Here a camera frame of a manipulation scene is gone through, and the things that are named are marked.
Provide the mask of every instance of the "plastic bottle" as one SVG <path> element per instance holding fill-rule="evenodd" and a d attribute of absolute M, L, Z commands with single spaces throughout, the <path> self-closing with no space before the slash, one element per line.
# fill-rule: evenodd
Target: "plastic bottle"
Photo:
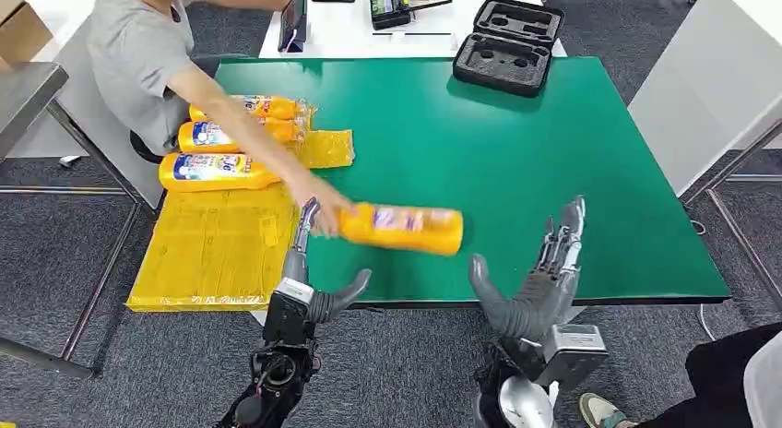
<path fill-rule="evenodd" d="M 244 102 L 244 107 L 253 117 L 276 117 L 282 120 L 291 120 L 300 116 L 309 119 L 313 109 L 307 105 L 304 99 L 293 101 L 280 96 L 241 96 L 234 95 L 234 99 Z M 207 114 L 190 105 L 191 121 L 208 121 Z"/>
<path fill-rule="evenodd" d="M 464 219 L 442 208 L 391 207 L 366 202 L 356 213 L 340 211 L 339 233 L 355 244 L 452 256 L 462 243 Z"/>
<path fill-rule="evenodd" d="M 243 154 L 169 154 L 158 176 L 173 192 L 261 189 L 279 182 L 262 163 Z"/>
<path fill-rule="evenodd" d="M 258 123 L 280 143 L 304 139 L 304 122 L 301 117 L 281 121 L 274 117 L 258 118 Z M 179 127 L 179 149 L 183 153 L 236 153 L 239 146 L 226 135 L 219 125 L 211 121 L 185 122 Z"/>

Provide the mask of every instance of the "table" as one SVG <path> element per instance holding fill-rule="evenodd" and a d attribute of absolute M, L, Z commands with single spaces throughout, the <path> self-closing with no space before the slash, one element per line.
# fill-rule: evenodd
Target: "table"
<path fill-rule="evenodd" d="M 535 99 L 458 82 L 451 62 L 434 58 L 227 61 L 216 79 L 233 94 L 304 97 L 320 107 L 318 128 L 353 128 L 353 166 L 320 172 L 347 196 L 466 215 L 450 258 L 315 238 L 316 288 L 335 291 L 372 268 L 364 305 L 474 304 L 468 255 L 480 252 L 510 294 L 537 256 L 546 217 L 582 194 L 575 304 L 729 297 L 596 58 L 555 59 Z"/>
<path fill-rule="evenodd" d="M 369 0 L 353 4 L 307 1 L 307 41 L 302 53 L 280 53 L 280 14 L 275 13 L 259 57 L 264 58 L 369 58 L 369 57 L 454 57 L 462 41 L 472 32 L 472 21 L 485 0 L 453 0 L 452 4 L 422 10 L 408 25 L 380 30 L 373 35 Z M 540 5 L 540 0 L 516 0 Z M 446 33 L 420 35 L 411 33 Z M 564 56 L 559 41 L 554 55 Z"/>
<path fill-rule="evenodd" d="M 68 74 L 60 65 L 44 62 L 20 65 L 13 73 L 0 74 L 0 101 L 2 101 L 0 104 L 0 161 L 5 158 L 8 151 L 25 134 L 27 128 L 45 110 L 60 123 L 63 129 L 80 147 L 87 151 L 90 156 L 109 172 L 120 185 L 120 188 L 0 185 L 0 194 L 127 195 L 133 199 L 134 205 L 111 248 L 108 262 L 92 289 L 71 334 L 65 341 L 60 355 L 52 356 L 46 352 L 2 337 L 0 337 L 0 352 L 10 354 L 42 368 L 54 369 L 68 375 L 84 378 L 92 376 L 92 370 L 78 363 L 73 363 L 70 359 L 101 296 L 106 281 L 112 273 L 114 263 L 122 251 L 124 241 L 127 239 L 128 233 L 130 233 L 137 212 L 143 209 L 147 213 L 152 214 L 152 210 L 56 100 L 55 96 L 67 80 Z"/>
<path fill-rule="evenodd" d="M 714 190 L 726 180 L 782 182 L 782 175 L 732 175 L 756 150 L 782 148 L 779 2 L 698 0 L 628 109 L 685 206 L 701 194 L 711 198 L 782 308 L 782 283 L 769 274 Z M 685 196 L 732 149 L 741 150 L 739 156 Z"/>

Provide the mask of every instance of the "black case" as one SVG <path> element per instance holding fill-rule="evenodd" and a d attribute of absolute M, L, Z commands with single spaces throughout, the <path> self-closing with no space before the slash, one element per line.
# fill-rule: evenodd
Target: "black case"
<path fill-rule="evenodd" d="M 454 77 L 520 96 L 535 97 L 546 82 L 551 48 L 564 21 L 556 8 L 486 0 L 454 58 Z"/>

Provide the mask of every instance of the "tablet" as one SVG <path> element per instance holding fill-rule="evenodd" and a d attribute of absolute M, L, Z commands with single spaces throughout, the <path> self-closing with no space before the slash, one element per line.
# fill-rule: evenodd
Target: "tablet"
<path fill-rule="evenodd" d="M 293 37 L 303 38 L 303 30 L 306 27 L 299 27 L 307 13 L 307 0 L 290 0 L 285 8 L 282 9 L 279 24 L 279 43 L 277 50 L 284 52 L 288 50 Z"/>

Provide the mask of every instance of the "gray carpet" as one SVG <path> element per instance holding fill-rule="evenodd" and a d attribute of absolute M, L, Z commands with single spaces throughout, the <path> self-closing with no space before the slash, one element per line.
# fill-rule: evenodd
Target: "gray carpet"
<path fill-rule="evenodd" d="M 597 54 L 628 101 L 687 8 L 684 0 L 551 0 L 567 17 L 569 54 Z M 199 54 L 257 54 L 267 15 L 194 4 L 188 10 Z M 774 153 L 756 165 L 782 172 Z M 90 160 L 68 172 L 52 160 L 0 163 L 0 184 L 107 184 Z M 720 188 L 769 269 L 782 277 L 782 187 Z M 85 290 L 122 226 L 120 197 L 0 196 L 0 334 L 59 352 Z M 782 315 L 708 200 L 692 213 L 735 297 L 706 307 L 718 336 Z M 28 427 L 197 427 L 218 419 L 246 386 L 247 355 L 261 328 L 247 313 L 136 314 L 123 302 L 151 233 L 134 227 L 76 359 L 101 378 L 79 381 L 0 356 L 0 421 Z M 592 308 L 577 320 L 601 327 L 611 357 L 574 392 L 558 418 L 585 426 L 575 399 L 589 390 L 633 419 L 654 417 L 688 398 L 683 363 L 706 336 L 691 306 Z M 472 372 L 492 333 L 478 310 L 350 311 L 319 327 L 324 368 L 307 388 L 296 427 L 467 427 Z"/>

